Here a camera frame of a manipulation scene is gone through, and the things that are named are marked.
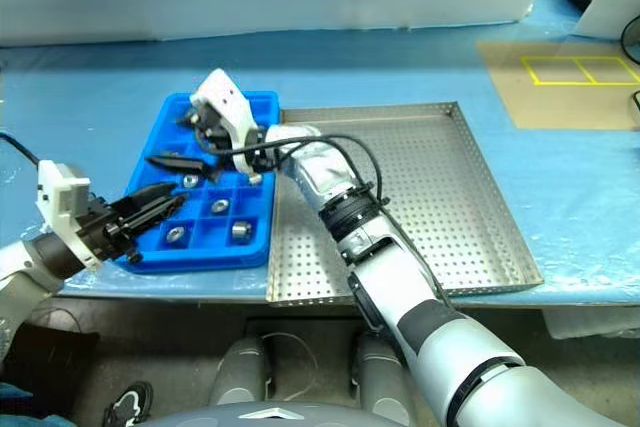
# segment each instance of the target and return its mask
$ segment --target cardboard mat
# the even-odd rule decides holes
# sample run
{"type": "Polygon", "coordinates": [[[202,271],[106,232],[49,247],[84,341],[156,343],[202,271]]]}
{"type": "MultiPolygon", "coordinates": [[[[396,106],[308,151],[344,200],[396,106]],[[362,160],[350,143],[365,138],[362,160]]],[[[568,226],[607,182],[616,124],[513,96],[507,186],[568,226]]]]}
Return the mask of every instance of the cardboard mat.
{"type": "Polygon", "coordinates": [[[631,94],[640,66],[617,44],[478,42],[513,122],[523,129],[640,129],[631,94]]]}

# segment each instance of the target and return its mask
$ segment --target table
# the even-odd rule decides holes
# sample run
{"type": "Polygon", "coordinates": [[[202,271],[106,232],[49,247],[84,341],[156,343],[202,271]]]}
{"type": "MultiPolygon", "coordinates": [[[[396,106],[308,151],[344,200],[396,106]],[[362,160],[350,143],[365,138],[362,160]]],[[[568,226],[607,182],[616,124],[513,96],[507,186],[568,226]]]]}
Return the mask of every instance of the table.
{"type": "MultiPolygon", "coordinates": [[[[4,127],[43,158],[82,166],[93,190],[122,195],[164,98],[215,67],[285,108],[456,100],[545,278],[463,305],[640,303],[640,138],[627,131],[518,130],[478,40],[573,41],[566,0],[537,0],[519,23],[460,28],[279,32],[173,42],[1,51],[4,127]]],[[[0,146],[0,242],[42,219],[36,173],[0,146]]],[[[267,267],[137,276],[82,272],[64,295],[262,301],[267,267]]]]}

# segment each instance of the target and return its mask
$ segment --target blue plastic tray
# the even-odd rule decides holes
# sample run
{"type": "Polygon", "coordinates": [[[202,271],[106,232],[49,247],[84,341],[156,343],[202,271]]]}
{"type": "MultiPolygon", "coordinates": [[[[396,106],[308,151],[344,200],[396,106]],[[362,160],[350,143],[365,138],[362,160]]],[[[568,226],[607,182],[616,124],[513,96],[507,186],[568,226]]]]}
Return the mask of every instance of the blue plastic tray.
{"type": "MultiPolygon", "coordinates": [[[[278,122],[280,108],[274,92],[244,92],[244,95],[258,125],[278,122]]],[[[262,182],[255,186],[249,184],[245,174],[224,172],[216,183],[201,177],[198,185],[185,188],[183,175],[164,171],[144,160],[152,154],[177,152],[215,164],[216,157],[200,148],[193,130],[175,122],[189,108],[189,94],[173,94],[165,100],[127,187],[127,193],[131,193],[149,184],[173,181],[178,184],[174,192],[186,193],[188,198],[172,217],[138,238],[141,262],[131,264],[122,257],[117,263],[135,273],[264,265],[269,258],[274,173],[263,174],[262,182]],[[219,199],[228,199],[230,206],[224,213],[213,214],[211,204],[219,199]],[[231,226],[238,220],[252,226],[251,237],[242,242],[231,237],[231,226]],[[167,242],[167,233],[177,226],[186,229],[184,236],[176,242],[167,242]]]]}

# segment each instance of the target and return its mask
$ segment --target shoe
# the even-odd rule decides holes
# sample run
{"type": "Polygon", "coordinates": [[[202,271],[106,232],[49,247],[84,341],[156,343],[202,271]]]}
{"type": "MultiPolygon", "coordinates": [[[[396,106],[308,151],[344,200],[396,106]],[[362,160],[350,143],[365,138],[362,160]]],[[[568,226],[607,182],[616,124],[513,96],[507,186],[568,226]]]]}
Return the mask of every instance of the shoe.
{"type": "Polygon", "coordinates": [[[131,427],[149,417],[153,389],[148,382],[131,384],[113,404],[104,411],[102,427],[131,427]]]}

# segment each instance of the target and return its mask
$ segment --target perforated metal tray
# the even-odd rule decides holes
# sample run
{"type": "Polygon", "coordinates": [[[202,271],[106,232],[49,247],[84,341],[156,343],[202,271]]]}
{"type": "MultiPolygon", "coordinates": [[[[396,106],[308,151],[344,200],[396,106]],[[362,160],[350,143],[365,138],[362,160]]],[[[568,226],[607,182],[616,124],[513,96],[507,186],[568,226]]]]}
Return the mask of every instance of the perforated metal tray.
{"type": "MultiPolygon", "coordinates": [[[[283,110],[282,116],[371,146],[389,210],[451,294],[543,282],[457,103],[283,110]]],[[[373,179],[366,156],[345,146],[373,179]]],[[[276,191],[267,300],[351,302],[347,266],[317,215],[292,180],[279,176],[276,191]]]]}

